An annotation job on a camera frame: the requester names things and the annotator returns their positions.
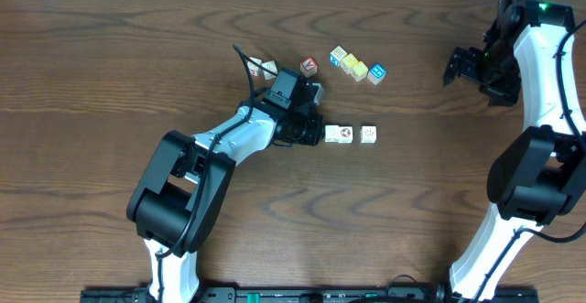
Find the green letter Z block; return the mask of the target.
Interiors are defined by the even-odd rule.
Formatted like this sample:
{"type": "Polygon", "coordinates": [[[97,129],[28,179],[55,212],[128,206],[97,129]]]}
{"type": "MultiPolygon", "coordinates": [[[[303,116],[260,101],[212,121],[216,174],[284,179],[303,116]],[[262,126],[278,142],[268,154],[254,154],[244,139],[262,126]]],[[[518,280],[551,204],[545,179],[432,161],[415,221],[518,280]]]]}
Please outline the green letter Z block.
{"type": "Polygon", "coordinates": [[[325,125],[324,141],[326,143],[338,143],[340,141],[340,127],[334,124],[325,125]]]}

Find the red picture wooden block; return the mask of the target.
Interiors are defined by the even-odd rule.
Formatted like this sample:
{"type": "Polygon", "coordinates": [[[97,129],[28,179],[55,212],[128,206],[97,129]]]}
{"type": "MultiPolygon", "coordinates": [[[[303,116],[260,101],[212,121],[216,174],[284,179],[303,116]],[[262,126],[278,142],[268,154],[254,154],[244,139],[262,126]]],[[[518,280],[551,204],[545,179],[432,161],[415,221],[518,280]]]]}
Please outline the red picture wooden block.
{"type": "Polygon", "coordinates": [[[339,127],[339,144],[350,144],[353,141],[353,128],[351,126],[339,127]]]}

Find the plain drawing wooden block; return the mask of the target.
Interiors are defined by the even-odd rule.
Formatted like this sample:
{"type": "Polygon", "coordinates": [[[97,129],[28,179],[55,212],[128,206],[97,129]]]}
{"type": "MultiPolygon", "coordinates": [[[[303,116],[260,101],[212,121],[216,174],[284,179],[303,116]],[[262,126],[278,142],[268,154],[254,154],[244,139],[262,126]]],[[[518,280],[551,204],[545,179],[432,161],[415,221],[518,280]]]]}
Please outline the plain drawing wooden block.
{"type": "Polygon", "coordinates": [[[364,125],[361,127],[361,143],[373,144],[377,139],[377,130],[373,125],[364,125]]]}

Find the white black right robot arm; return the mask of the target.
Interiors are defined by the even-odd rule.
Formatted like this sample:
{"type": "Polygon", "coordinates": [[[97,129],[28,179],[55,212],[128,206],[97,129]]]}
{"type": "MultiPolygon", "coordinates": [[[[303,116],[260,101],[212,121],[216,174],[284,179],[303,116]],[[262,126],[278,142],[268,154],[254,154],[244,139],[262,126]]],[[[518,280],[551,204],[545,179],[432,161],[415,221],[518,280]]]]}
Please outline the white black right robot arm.
{"type": "Polygon", "coordinates": [[[580,29],[568,5],[499,0],[484,48],[453,51],[444,83],[463,77],[492,106],[522,104],[524,124],[489,170],[490,205],[479,230],[426,301],[537,301],[532,290],[498,283],[523,246],[570,213],[585,191],[585,119],[572,64],[580,29]]]}

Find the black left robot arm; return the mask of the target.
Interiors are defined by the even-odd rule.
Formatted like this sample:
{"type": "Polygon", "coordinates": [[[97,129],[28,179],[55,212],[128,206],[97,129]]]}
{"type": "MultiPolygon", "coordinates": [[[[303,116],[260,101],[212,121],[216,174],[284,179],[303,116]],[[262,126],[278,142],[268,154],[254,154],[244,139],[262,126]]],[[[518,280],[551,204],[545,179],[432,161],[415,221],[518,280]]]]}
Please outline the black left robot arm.
{"type": "Polygon", "coordinates": [[[196,135],[166,133],[128,202],[150,254],[150,302],[190,302],[199,290],[197,252],[214,226],[235,168],[271,145],[316,146],[323,118],[312,106],[242,103],[233,117],[196,135]]]}

